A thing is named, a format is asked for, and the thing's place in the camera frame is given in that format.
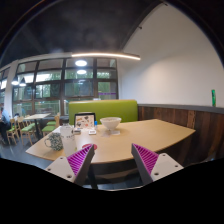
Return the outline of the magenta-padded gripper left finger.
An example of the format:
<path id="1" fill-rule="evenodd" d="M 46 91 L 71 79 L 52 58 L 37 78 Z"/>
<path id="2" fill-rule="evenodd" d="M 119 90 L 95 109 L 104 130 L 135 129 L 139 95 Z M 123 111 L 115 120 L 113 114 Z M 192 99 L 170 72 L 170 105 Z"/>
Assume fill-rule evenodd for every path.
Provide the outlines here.
<path id="1" fill-rule="evenodd" d="M 68 157 L 58 157 L 46 168 L 46 171 L 82 186 L 85 183 L 94 154 L 94 145 L 87 144 Z"/>

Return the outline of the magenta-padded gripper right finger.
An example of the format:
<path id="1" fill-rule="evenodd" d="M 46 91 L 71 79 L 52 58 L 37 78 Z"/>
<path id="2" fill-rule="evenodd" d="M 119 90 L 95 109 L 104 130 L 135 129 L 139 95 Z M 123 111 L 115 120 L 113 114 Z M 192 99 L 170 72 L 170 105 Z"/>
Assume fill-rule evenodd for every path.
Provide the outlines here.
<path id="1" fill-rule="evenodd" d="M 137 144 L 132 144 L 131 153 L 144 185 L 166 177 L 183 168 L 182 165 L 168 154 L 157 154 Z"/>

